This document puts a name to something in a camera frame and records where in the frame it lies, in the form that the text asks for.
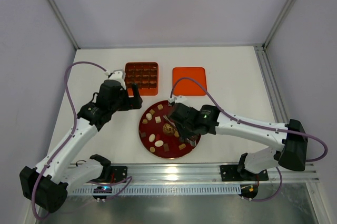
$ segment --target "orange ice cube tray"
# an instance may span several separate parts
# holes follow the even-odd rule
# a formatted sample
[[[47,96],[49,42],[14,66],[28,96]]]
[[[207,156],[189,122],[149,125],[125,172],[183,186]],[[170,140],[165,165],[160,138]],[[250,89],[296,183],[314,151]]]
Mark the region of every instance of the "orange ice cube tray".
[[[138,85],[141,96],[158,94],[158,63],[137,62],[125,65],[125,84],[129,95],[133,95],[131,85]]]

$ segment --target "orange tray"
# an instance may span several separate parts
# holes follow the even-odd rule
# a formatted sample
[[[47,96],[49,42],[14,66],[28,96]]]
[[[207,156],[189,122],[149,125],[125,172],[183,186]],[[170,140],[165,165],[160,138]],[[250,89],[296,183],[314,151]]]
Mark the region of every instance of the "orange tray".
[[[172,86],[182,77],[193,78],[198,81],[206,90],[206,72],[203,67],[176,67],[172,71]],[[174,95],[203,96],[206,93],[194,82],[184,79],[180,81],[173,91]]]
[[[158,94],[158,63],[138,62],[125,65],[125,83],[129,95],[133,95],[131,85],[138,85],[141,96]]]

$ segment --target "white table surface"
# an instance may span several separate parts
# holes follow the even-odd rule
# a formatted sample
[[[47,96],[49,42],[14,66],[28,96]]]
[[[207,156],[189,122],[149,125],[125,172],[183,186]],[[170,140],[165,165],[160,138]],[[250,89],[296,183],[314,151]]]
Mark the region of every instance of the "white table surface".
[[[74,161],[87,160],[91,155],[99,154],[118,164],[238,162],[241,154],[265,148],[233,136],[206,135],[191,153],[169,160],[147,151],[138,136],[138,122],[145,109],[169,97],[174,67],[204,67],[208,91],[225,110],[274,122],[253,47],[81,49],[74,61],[91,61],[110,70],[124,69],[128,62],[158,62],[159,65],[158,95],[143,96],[140,110],[115,113]],[[93,92],[99,90],[105,79],[103,72],[94,66],[73,67],[68,84],[76,111],[91,100]],[[189,96],[189,100],[196,109],[211,104],[207,96]],[[49,150],[64,137],[72,126],[72,119],[70,105],[64,95]]]

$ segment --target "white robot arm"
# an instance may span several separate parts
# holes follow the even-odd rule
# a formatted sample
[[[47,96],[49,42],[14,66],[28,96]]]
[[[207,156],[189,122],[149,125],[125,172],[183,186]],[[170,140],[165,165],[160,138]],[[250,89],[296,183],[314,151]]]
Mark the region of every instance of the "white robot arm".
[[[256,141],[267,145],[268,148],[256,153],[244,153],[237,167],[244,179],[255,179],[262,170],[282,166],[289,170],[303,171],[305,169],[306,148],[308,139],[295,134],[278,130],[292,130],[304,132],[301,123],[291,119],[285,123],[266,123],[230,114],[237,121],[224,115],[215,106],[204,105],[200,111],[190,107],[184,96],[169,99],[173,105],[168,118],[175,123],[180,136],[191,139],[195,135],[218,134],[231,135]],[[251,127],[240,123],[248,123],[272,127],[275,131]]]
[[[111,174],[111,162],[99,155],[91,156],[90,160],[79,167],[67,168],[84,145],[111,120],[115,112],[142,107],[137,86],[132,85],[133,97],[129,97],[124,78],[123,70],[114,71],[101,84],[96,102],[90,101],[78,112],[75,131],[71,128],[58,145],[33,169],[26,166],[20,172],[21,186],[26,198],[32,199],[34,184],[46,165],[47,168],[43,172],[35,194],[35,203],[50,213],[61,207],[67,192],[93,179],[101,182],[108,179]],[[64,148],[57,152],[65,142]],[[47,162],[55,153],[57,153],[56,156],[48,165]]]

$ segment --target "white wall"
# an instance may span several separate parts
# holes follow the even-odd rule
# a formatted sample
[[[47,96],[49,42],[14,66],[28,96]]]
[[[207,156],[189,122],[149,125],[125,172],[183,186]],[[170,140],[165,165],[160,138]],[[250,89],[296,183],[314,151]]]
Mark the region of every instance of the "white wall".
[[[0,0],[1,223],[22,223],[19,173],[46,154],[75,51],[46,0]]]
[[[81,48],[263,43],[285,0],[55,0]]]
[[[318,168],[336,209],[337,0],[297,0],[268,52],[290,115],[329,145]],[[310,144],[310,157],[321,152]]]

